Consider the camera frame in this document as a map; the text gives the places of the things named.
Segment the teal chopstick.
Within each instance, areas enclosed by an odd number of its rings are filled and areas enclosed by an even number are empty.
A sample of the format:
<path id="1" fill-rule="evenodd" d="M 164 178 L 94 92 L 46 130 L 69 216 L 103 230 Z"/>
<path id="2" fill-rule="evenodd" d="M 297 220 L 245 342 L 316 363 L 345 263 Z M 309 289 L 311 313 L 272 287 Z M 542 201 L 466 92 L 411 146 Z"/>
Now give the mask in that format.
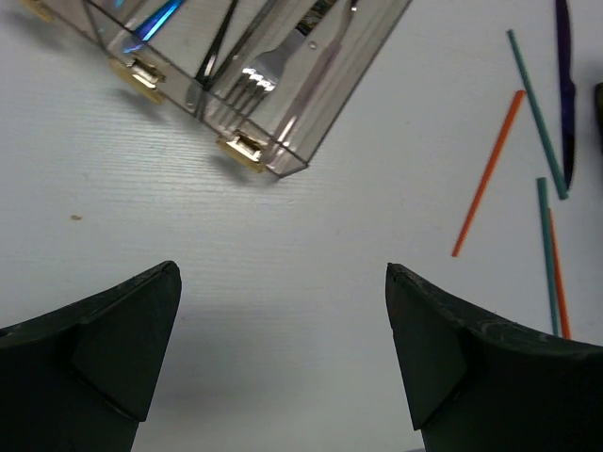
<path id="1" fill-rule="evenodd" d="M 546 266 L 546 283 L 549 298 L 551 328 L 555 336 L 562 336 L 562 326 L 559 314 L 557 286 L 555 279 L 555 264 L 552 247 L 552 235 L 550 219 L 548 215 L 547 180 L 545 177 L 536 179 L 538 192 L 539 212 L 541 219 L 541 231 L 543 238 L 543 250 Z"/>
<path id="2" fill-rule="evenodd" d="M 519 43 L 512 29 L 508 29 L 506 31 L 506 34 L 511 45 L 513 57 L 517 69 L 519 71 L 519 75 L 522 79 L 524 89 L 528 96 L 532 117 L 534 119 L 536 129 L 546 156 L 546 161 L 549 166 L 550 173 L 557 190 L 558 198 L 562 201 L 567 200 L 568 189 L 563 179 L 562 171 L 560 165 L 558 164 L 552 141 L 550 139 L 550 135 L 548 133 L 546 123 L 543 117 L 543 113 L 536 98 L 535 91 L 530 80 L 530 74 L 524 61 Z"/>

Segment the black spoon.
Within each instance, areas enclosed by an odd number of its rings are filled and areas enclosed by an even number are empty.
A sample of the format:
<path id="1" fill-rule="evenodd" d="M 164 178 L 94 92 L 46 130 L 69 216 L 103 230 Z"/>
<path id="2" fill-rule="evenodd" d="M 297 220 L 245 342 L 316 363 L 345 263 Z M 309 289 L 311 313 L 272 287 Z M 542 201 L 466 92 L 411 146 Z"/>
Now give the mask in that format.
<path id="1" fill-rule="evenodd" d="M 218 60 L 220 48 L 222 46 L 223 40 L 226 36 L 226 33 L 228 31 L 232 18 L 235 14 L 238 3 L 239 3 L 238 0 L 230 1 L 229 7 L 226 10 L 224 17 L 220 23 L 220 27 L 205 54 L 205 57 L 199 67 L 199 70 L 197 71 L 197 73 L 195 75 L 195 80 L 202 87 L 204 87 L 208 83 L 209 79 L 211 78 L 211 74 L 213 72 L 214 66 Z"/>

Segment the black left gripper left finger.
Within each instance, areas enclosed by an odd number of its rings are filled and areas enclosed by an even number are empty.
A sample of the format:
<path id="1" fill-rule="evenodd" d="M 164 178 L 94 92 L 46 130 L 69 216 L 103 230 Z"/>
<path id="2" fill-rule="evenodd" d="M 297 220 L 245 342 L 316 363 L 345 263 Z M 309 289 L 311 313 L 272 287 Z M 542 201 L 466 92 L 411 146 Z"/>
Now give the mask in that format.
<path id="1" fill-rule="evenodd" d="M 146 421 L 182 292 L 166 261 L 1 330 L 4 451 L 129 451 Z"/>

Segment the blue iridescent knife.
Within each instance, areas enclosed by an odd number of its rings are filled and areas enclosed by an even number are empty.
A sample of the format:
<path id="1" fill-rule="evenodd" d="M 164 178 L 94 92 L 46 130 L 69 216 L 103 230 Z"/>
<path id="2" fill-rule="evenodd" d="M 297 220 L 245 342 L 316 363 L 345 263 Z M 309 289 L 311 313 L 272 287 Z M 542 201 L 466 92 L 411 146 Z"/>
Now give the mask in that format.
<path id="1" fill-rule="evenodd" d="M 576 158 L 576 86 L 572 78 L 572 31 L 569 7 L 555 1 L 558 74 L 561 102 L 563 175 L 566 189 L 572 184 Z"/>

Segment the black iridescent knife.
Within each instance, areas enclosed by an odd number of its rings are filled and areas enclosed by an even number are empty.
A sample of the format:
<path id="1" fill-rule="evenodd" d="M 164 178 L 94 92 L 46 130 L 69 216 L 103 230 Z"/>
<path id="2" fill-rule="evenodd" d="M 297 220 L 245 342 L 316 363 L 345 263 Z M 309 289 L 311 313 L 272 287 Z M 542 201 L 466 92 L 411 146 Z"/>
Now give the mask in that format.
<path id="1" fill-rule="evenodd" d="M 595 123 L 600 141 L 600 150 L 603 150 L 603 83 L 599 82 L 594 87 Z"/>

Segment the clear acrylic utensil organizer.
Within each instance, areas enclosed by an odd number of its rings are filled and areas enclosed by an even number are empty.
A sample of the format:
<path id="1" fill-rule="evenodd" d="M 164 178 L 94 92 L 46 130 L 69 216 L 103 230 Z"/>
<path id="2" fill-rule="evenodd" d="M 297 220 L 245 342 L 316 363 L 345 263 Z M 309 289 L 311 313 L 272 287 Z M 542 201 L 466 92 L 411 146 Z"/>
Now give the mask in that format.
<path id="1" fill-rule="evenodd" d="M 212 129 L 240 165 L 305 170 L 404 1 L 29 1 L 94 42 L 113 72 Z"/>

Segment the orange chopstick near spoons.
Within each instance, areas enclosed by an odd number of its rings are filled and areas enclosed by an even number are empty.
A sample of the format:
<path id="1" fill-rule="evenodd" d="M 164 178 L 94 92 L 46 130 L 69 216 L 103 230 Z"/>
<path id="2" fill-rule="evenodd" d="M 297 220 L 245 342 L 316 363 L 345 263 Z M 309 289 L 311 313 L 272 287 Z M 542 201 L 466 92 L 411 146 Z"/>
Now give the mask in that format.
<path id="1" fill-rule="evenodd" d="M 513 123 L 515 121 L 515 117 L 523 103 L 524 98 L 526 97 L 527 92 L 523 89 L 516 91 L 513 95 L 512 101 L 510 103 L 507 114 L 504 118 L 503 123 L 498 131 L 497 138 L 495 140 L 493 149 L 489 155 L 486 166 L 481 175 L 479 184 L 476 188 L 473 199 L 469 205 L 469 208 L 466 212 L 463 225 L 461 227 L 460 232 L 458 233 L 457 239 L 455 241 L 454 247 L 451 252 L 451 256 L 456 258 L 460 255 L 464 242 L 467 238 L 468 232 L 471 228 L 471 225 L 474 221 L 474 218 L 478 212 L 478 209 L 481 204 L 481 200 L 484 196 L 484 193 L 488 187 L 490 179 L 496 169 L 498 159 L 502 153 L 508 135 L 510 134 L 511 128 L 513 127 Z"/>

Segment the orange chopstick lower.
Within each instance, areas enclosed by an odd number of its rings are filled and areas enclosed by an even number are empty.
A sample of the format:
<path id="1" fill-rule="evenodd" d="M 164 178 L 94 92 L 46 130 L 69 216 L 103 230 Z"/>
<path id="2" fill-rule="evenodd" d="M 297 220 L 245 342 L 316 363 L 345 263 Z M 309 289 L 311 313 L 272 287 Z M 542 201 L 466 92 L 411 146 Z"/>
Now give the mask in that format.
<path id="1" fill-rule="evenodd" d="M 560 317 L 561 329 L 562 329 L 562 337 L 564 339 L 571 340 L 572 339 L 571 326 L 570 326 L 570 321 L 569 321 L 569 315 L 567 312 L 565 291 L 564 291 L 563 280 L 562 280 L 561 260 L 560 260 L 560 254 L 559 254 L 559 250 L 558 250 L 558 242 L 557 242 L 557 237 L 556 237 L 556 232 L 555 232 L 554 217 L 553 217 L 553 212 L 552 212 L 551 208 L 548 209 L 548 215 L 549 215 L 549 221 L 550 221 L 551 242 L 552 242 L 552 249 L 553 249 L 554 266 L 555 266 L 555 284 L 556 284 L 556 290 L 557 290 L 557 300 L 558 300 L 559 317 Z"/>

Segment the teal chopstick lower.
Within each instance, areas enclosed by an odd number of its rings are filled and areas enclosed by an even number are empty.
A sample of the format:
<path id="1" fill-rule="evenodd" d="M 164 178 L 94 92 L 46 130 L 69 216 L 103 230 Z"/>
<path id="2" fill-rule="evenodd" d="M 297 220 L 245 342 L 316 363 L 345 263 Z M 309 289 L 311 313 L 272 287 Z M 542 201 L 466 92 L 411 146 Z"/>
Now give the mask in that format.
<path id="1" fill-rule="evenodd" d="M 557 286 L 555 279 L 555 264 L 552 247 L 552 235 L 550 219 L 548 215 L 547 180 L 545 177 L 536 179 L 538 192 L 539 212 L 541 219 L 541 231 L 543 238 L 543 250 L 546 266 L 546 283 L 549 298 L 551 328 L 555 336 L 562 336 L 562 326 L 559 314 Z"/>

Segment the rainbow iridescent spoon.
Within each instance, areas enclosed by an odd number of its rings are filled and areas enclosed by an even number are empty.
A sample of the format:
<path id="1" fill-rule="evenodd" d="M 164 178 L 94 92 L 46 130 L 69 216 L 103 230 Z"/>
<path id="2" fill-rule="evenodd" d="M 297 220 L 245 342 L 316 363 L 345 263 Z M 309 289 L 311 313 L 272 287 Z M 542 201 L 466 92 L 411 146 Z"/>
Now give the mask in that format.
<path id="1" fill-rule="evenodd" d="M 134 34 L 137 39 L 150 40 L 184 3 L 185 0 L 168 0 L 158 7 L 135 29 Z"/>

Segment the pink handled fork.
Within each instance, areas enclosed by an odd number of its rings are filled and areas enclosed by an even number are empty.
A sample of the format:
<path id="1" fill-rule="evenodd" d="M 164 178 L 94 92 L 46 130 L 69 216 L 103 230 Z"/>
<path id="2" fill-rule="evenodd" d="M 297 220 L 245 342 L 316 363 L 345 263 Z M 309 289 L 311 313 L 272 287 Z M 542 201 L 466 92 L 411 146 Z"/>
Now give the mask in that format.
<path id="1" fill-rule="evenodd" d="M 289 146 L 289 135 L 310 103 L 314 93 L 318 89 L 319 84 L 329 71 L 330 66 L 333 64 L 339 49 L 341 48 L 341 42 L 350 27 L 355 12 L 357 11 L 357 4 L 358 1 L 346 2 L 346 6 L 343 8 L 339 27 L 335 32 L 333 39 L 319 55 L 314 66 L 312 67 L 312 70 L 305 78 L 304 83 L 298 91 L 298 94 L 292 101 L 289 109 L 285 113 L 285 116 L 277 127 L 275 135 L 273 136 L 275 138 L 275 145 L 280 145 L 283 147 Z"/>

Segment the teal chopstick upper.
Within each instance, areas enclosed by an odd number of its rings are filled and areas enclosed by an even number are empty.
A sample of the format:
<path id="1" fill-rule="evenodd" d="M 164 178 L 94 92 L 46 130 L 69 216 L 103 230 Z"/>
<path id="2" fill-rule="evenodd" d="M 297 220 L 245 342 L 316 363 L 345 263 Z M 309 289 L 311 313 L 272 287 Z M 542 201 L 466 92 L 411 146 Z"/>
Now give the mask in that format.
<path id="1" fill-rule="evenodd" d="M 558 164 L 552 141 L 550 139 L 550 135 L 548 133 L 546 123 L 543 117 L 543 113 L 536 98 L 535 91 L 530 80 L 530 74 L 524 61 L 519 43 L 512 29 L 508 29 L 506 31 L 506 34 L 511 45 L 513 57 L 517 69 L 519 71 L 519 75 L 522 79 L 524 89 L 528 96 L 532 117 L 534 119 L 536 129 L 546 156 L 546 161 L 549 166 L 550 173 L 557 190 L 558 198 L 562 201 L 567 200 L 568 189 L 563 179 L 562 171 L 560 165 Z"/>

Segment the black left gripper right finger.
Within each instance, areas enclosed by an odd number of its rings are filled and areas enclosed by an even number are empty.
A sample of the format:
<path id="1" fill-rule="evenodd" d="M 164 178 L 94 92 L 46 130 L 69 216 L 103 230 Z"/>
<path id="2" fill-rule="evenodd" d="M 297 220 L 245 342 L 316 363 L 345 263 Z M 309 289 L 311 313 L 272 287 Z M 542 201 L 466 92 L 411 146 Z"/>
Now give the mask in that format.
<path id="1" fill-rule="evenodd" d="M 601 449 L 601 347 L 495 315 L 400 264 L 386 270 L 385 301 L 427 450 Z"/>

